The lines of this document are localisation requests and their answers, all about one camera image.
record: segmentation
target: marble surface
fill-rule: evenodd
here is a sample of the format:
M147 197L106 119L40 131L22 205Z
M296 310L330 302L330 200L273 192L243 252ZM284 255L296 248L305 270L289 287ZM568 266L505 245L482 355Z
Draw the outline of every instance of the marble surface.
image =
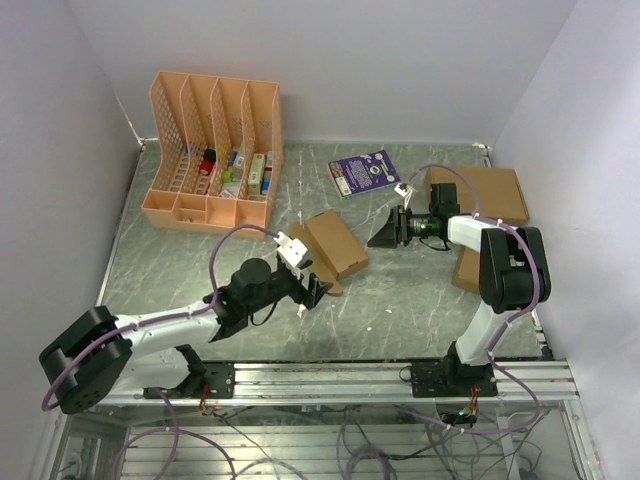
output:
M392 188L341 200L326 164L380 149L389 153L402 178L425 163L481 166L472 146L406 144L288 144L271 218L273 230L335 208L364 245L399 203ZM142 154L130 193L120 241L108 274L103 303L114 314L141 314L189 304L211 291L207 274L217 235L156 229L141 210L160 161L157 143ZM423 182L412 206L426 210ZM275 265L270 241L230 239L216 259L218 284L247 258ZM249 326L236 336L195 346L205 360L328 360L441 356L467 328L480 299L451 285L457 251L436 252L419 242L397 250L368 249L370 264L342 282L342 297L325 297L303 318L290 300L280 302L264 326ZM266 311L256 315L259 321ZM517 322L499 355L540 353L530 320Z

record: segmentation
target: open cardboard box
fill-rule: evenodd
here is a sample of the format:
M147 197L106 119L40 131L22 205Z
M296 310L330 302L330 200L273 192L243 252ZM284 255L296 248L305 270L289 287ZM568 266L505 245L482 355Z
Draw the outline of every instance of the open cardboard box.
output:
M339 280L369 264L369 256L333 209L308 219L304 226L294 223L289 234L311 250L311 271L321 281L333 283L329 295L341 295Z
M478 193L480 214L494 220L502 219L513 226L522 226L529 220L529 212L520 189L515 170L511 168L456 167ZM473 194L469 187L455 174L442 168L430 168L425 182L427 191L435 183L455 183L458 193L460 213L471 214L475 208ZM478 278L480 254L462 248L453 270L451 283L476 294L480 293Z

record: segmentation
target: white label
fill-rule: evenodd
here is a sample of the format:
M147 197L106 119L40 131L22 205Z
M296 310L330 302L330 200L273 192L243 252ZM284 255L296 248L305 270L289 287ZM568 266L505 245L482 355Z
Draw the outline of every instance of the white label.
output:
M342 195L351 195L351 189L349 188L349 184L344 179L344 177L336 178L336 184L338 185L338 188L340 189Z

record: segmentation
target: white wall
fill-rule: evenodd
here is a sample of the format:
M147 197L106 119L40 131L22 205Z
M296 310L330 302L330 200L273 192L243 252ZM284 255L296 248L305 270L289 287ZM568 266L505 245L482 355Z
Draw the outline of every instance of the white wall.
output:
M158 70L281 82L288 139L493 142L575 0L68 0L139 135Z
M0 478L27 478L38 354L95 302L135 138L62 0L0 2Z
M640 3L582 0L495 145L543 230L540 307L611 479L637 478Z

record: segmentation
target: plastic organizer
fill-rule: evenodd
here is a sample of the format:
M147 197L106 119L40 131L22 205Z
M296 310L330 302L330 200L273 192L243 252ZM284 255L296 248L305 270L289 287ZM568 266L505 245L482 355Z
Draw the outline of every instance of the plastic organizer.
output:
M237 78L160 72L151 85L151 106L162 159L142 204L156 227L224 233L242 223L267 227L282 169L280 87ZM236 198L221 197L222 173L231 153L244 145L245 168ZM209 175L203 153L216 151ZM255 153L273 151L266 195L249 199L247 180ZM240 235L262 237L255 230Z

